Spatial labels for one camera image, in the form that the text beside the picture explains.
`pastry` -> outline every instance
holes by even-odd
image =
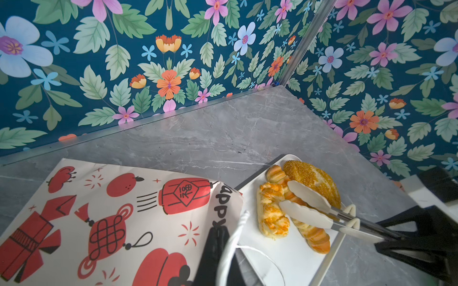
[[[278,165],[273,165],[266,172],[267,181],[270,183],[280,183],[284,189],[284,197],[287,200],[299,205],[309,206],[288,188],[289,177]],[[331,249],[329,235],[322,228],[314,227],[298,220],[293,219],[294,225],[298,228],[302,236],[307,240],[309,246],[320,254],[327,254]]]
[[[256,194],[259,230],[274,240],[288,235],[289,219],[278,205],[284,199],[283,187],[276,183],[261,185]]]
[[[327,254],[331,250],[329,235],[322,228],[314,227],[293,219],[294,225],[307,240],[309,246],[320,254]]]
[[[287,161],[283,170],[289,179],[306,185],[325,197],[333,207],[340,209],[340,195],[337,186],[326,172],[300,161]]]

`red firecracker print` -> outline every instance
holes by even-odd
[[[123,205],[119,208],[116,215],[108,216],[97,222],[89,219],[89,214],[87,212],[88,205],[89,204],[85,204],[75,211],[75,214],[80,219],[89,223],[89,226],[91,226],[88,246],[89,255],[83,259],[78,267],[78,277],[80,279],[86,279],[94,272],[98,260],[111,256],[122,247],[129,250],[132,247],[145,246],[153,239],[153,234],[147,232],[143,234],[134,245],[124,243],[126,237],[125,220],[131,216],[134,210],[131,204]],[[146,244],[137,245],[147,234],[151,236],[151,239]]]
[[[111,274],[110,274],[110,276],[108,277],[108,279],[111,279],[111,277],[113,276],[113,274],[115,274],[115,272],[114,272],[115,270],[116,270],[116,267],[113,268],[113,271],[111,272]],[[106,281],[106,280],[107,280],[107,273],[105,272],[105,270],[102,270],[102,273],[103,273],[103,275],[104,275],[104,280]],[[110,282],[115,282],[116,280],[119,279],[119,276],[120,276],[120,275],[116,276],[116,277],[113,278]],[[103,284],[104,284],[103,282],[97,282],[97,283],[95,284],[95,286],[99,286],[99,285],[103,285]]]
[[[189,243],[189,237],[191,237],[192,241],[194,242],[194,246],[197,246],[197,241],[192,236],[200,235],[199,233],[193,233],[199,228],[199,226],[194,228],[194,229],[192,229],[192,222],[189,222],[189,229],[184,224],[182,224],[182,227],[184,227],[186,229],[187,233],[180,234],[178,237],[186,236],[187,240],[185,242],[185,245],[187,245]]]
[[[186,258],[178,253],[169,253],[158,248],[150,252],[135,274],[132,286],[191,286]]]
[[[7,240],[0,245],[0,275],[6,281],[19,270],[15,282],[22,282],[42,265],[40,250],[53,253],[60,246],[60,230],[50,221],[69,215],[76,195],[48,200],[41,214],[34,211]]]
[[[87,179],[85,180],[86,182],[88,182],[88,184],[85,184],[84,186],[91,186],[91,189],[93,189],[95,187],[95,185],[97,184],[99,187],[101,187],[102,185],[99,183],[99,181],[102,181],[104,178],[102,178],[102,175],[99,175],[99,176],[95,176],[95,175],[91,175],[92,176],[92,179]]]
[[[60,189],[64,186],[64,183],[71,182],[69,181],[72,177],[73,174],[76,174],[76,172],[73,172],[75,170],[75,167],[72,166],[67,166],[63,167],[57,173],[52,177],[48,183],[48,192],[55,193],[57,191],[60,191]]]
[[[132,173],[122,174],[117,176],[107,186],[107,194],[110,197],[120,197],[129,193],[137,182],[141,182],[144,179],[141,177],[135,177]]]
[[[213,184],[202,178],[170,180],[159,191],[159,205],[167,215],[178,214],[206,205]]]

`metal edge trim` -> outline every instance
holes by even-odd
[[[150,117],[142,118],[140,120],[135,120],[133,122],[129,122],[129,123],[126,123],[126,124],[123,124],[123,125],[117,125],[117,126],[108,127],[108,128],[102,129],[102,130],[97,130],[97,131],[88,133],[86,135],[78,136],[78,137],[73,138],[73,139],[69,139],[69,140],[65,140],[65,141],[58,141],[58,142],[54,142],[54,143],[49,143],[49,144],[46,144],[46,145],[43,145],[43,146],[39,146],[39,147],[30,149],[28,151],[20,151],[20,152],[17,152],[17,153],[9,154],[9,155],[0,157],[0,167],[1,166],[5,166],[5,165],[9,165],[9,164],[12,164],[12,163],[16,163],[18,161],[27,160],[27,159],[30,159],[30,158],[33,158],[33,157],[36,157],[36,156],[40,156],[40,155],[43,155],[43,154],[46,154],[46,153],[50,153],[50,152],[53,152],[53,151],[57,151],[57,150],[60,150],[60,149],[64,149],[64,148],[67,148],[67,147],[70,147],[70,146],[73,146],[73,145],[77,145],[77,144],[81,144],[81,143],[84,143],[84,142],[88,142],[88,141],[91,141],[91,140],[94,140],[94,139],[98,139],[98,138],[101,138],[101,137],[104,137],[104,136],[108,136],[108,135],[111,135],[111,134],[114,134],[114,133],[118,133],[118,132],[121,132],[121,131],[124,131],[124,130],[132,129],[132,128],[135,128],[135,127],[138,127],[138,126],[142,126],[142,125],[145,125],[145,124],[148,124],[148,123],[151,123],[151,122],[160,121],[162,119],[173,117],[173,116],[176,116],[176,115],[179,115],[179,114],[184,114],[184,113],[187,113],[187,112],[190,112],[190,111],[193,111],[193,110],[201,109],[201,108],[204,108],[204,107],[207,107],[207,106],[211,106],[211,105],[215,105],[215,104],[218,104],[218,103],[223,103],[223,102],[229,101],[231,99],[243,97],[243,96],[246,96],[246,95],[250,95],[252,93],[255,93],[255,92],[258,92],[258,91],[261,91],[261,90],[265,90],[265,89],[268,89],[268,88],[271,88],[271,87],[272,86],[263,86],[261,88],[251,89],[251,90],[248,90],[248,91],[245,91],[245,92],[234,94],[231,97],[221,97],[221,98],[218,98],[218,99],[207,101],[206,103],[203,103],[203,104],[193,104],[191,106],[187,106],[187,107],[184,107],[184,108],[181,108],[181,109],[177,109],[177,110],[172,111],[172,112],[160,113],[160,114],[157,114],[157,115],[152,115]]]
[[[286,87],[289,79],[293,76],[294,71],[296,70],[297,66],[309,50],[310,44],[312,43],[313,39],[317,36],[318,30],[327,20],[329,13],[331,13],[334,5],[336,4],[337,0],[322,0],[320,8],[318,12],[312,19],[310,23],[310,27],[307,29],[304,37],[300,41],[299,45],[297,46],[296,51],[294,52],[289,64],[286,66],[285,71],[283,72],[281,78],[279,79],[279,83]]]

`blue flower print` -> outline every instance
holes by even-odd
[[[356,49],[355,45],[354,45],[354,42],[347,45],[347,51],[350,51],[352,52],[354,49]]]
[[[451,168],[453,168],[455,171],[458,171],[458,161],[454,161],[450,157],[447,158],[447,162],[446,161],[442,161],[441,163],[446,165],[445,168],[447,170],[450,170]]]
[[[327,113],[327,110],[325,110],[324,113],[322,113],[321,115],[323,115],[323,118],[329,118],[331,114]]]
[[[277,28],[275,28],[275,34],[278,34],[280,32],[280,29],[282,28],[283,24],[277,24]]]
[[[333,32],[336,31],[336,32],[340,32],[340,29],[343,29],[344,26],[342,25],[342,20],[339,22],[339,24],[335,24],[334,23],[334,29],[333,29]]]
[[[438,70],[438,71],[436,71],[436,70],[437,70],[437,67],[436,67],[436,66],[433,66],[433,67],[431,67],[430,71],[426,71],[426,72],[422,73],[421,75],[422,75],[422,76],[427,76],[427,77],[425,78],[425,81],[428,81],[428,80],[430,80],[431,78],[434,79],[434,80],[436,81],[436,80],[439,78],[437,75],[441,75],[441,74],[444,73],[443,70]]]
[[[54,47],[53,53],[55,55],[60,54],[60,49],[62,49],[64,52],[70,52],[70,49],[67,48],[66,46],[62,45],[64,43],[68,43],[68,38],[60,38],[59,40],[56,39],[56,36],[51,32],[51,31],[46,31],[46,36],[51,40],[50,41],[44,41],[41,43],[43,47]]]
[[[142,53],[142,57],[148,56],[147,59],[148,59],[149,62],[151,61],[151,57],[153,57],[153,58],[157,57],[157,55],[155,53],[153,53],[153,51],[155,49],[154,45],[151,45],[151,47],[149,47],[149,49],[146,46],[143,46],[142,48],[145,51],[144,53]]]
[[[380,72],[379,70],[375,70],[374,67],[371,67],[371,70],[368,70],[368,71],[367,71],[367,77],[368,77],[368,78],[376,78],[376,77],[377,77],[377,74],[378,74],[379,72]]]
[[[192,54],[191,47],[192,47],[192,44],[189,44],[188,46],[183,45],[184,51],[182,51],[180,55],[186,54],[186,58],[188,58],[188,54]]]
[[[44,72],[41,69],[33,69],[33,72],[40,77],[39,79],[31,80],[30,83],[33,84],[34,86],[39,85],[43,83],[43,87],[45,90],[51,90],[51,86],[49,84],[52,84],[53,86],[61,86],[62,84],[58,81],[54,81],[59,74],[56,73],[55,71],[51,72],[49,75],[45,75]]]
[[[304,9],[304,12],[310,11],[311,7],[312,7],[312,1],[309,1],[309,3],[307,4],[307,7]]]
[[[410,115],[410,113],[406,113],[404,108],[403,108],[403,109],[401,109],[400,113],[399,112],[395,112],[394,115],[398,116],[398,117],[396,117],[396,119],[400,119],[400,118],[407,119],[406,116]]]
[[[240,56],[240,53],[239,53],[239,52],[237,52],[237,55],[233,54],[233,55],[232,55],[232,61],[231,61],[230,63],[236,65],[236,64],[237,64],[237,61],[240,60],[240,57],[239,57],[239,56]]]
[[[427,33],[429,33],[429,32],[435,33],[435,32],[436,32],[436,28],[439,27],[440,24],[441,24],[440,22],[434,24],[433,21],[430,21],[429,26],[424,26],[424,27],[423,27],[423,29],[426,30],[426,31],[425,31],[425,35],[426,35]]]
[[[391,176],[388,176],[388,173],[387,173],[387,172],[385,172],[385,173],[383,173],[383,174],[384,174],[388,179],[391,180]]]
[[[329,13],[329,19],[334,19],[336,16],[337,16],[337,11],[336,11],[336,9],[333,9],[331,11],[331,13]]]
[[[229,36],[229,45],[234,45],[235,41],[237,41],[237,34],[234,32],[233,36]]]
[[[377,101],[380,101],[380,104],[383,104],[383,103],[387,103],[387,102],[388,102],[388,100],[387,100],[388,95],[381,95],[381,94],[379,94],[378,97],[379,97],[379,98],[377,99]]]
[[[320,49],[320,48],[317,48],[315,54],[316,54],[317,56],[322,56],[322,55],[324,55],[324,52],[323,52],[323,51],[324,51],[324,48],[321,48],[321,49]]]
[[[315,69],[313,70],[313,72],[315,73],[316,76],[318,74],[321,74],[321,69],[322,68],[323,68],[322,66],[315,66]]]
[[[264,17],[263,9],[261,9],[261,12],[259,12],[259,14],[256,15],[256,21],[261,21],[262,17]]]
[[[27,123],[31,124],[32,119],[38,119],[38,116],[30,116],[30,111],[24,110],[24,114],[13,113],[13,116],[19,117],[17,122],[27,121]]]

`white cable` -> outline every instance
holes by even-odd
[[[226,286],[227,284],[229,268],[235,253],[235,248],[237,247],[237,243],[242,235],[243,226],[246,224],[249,216],[250,212],[247,210],[240,216],[234,233],[229,237],[226,246],[224,247],[223,254],[219,259],[218,269],[216,270],[215,286]]]

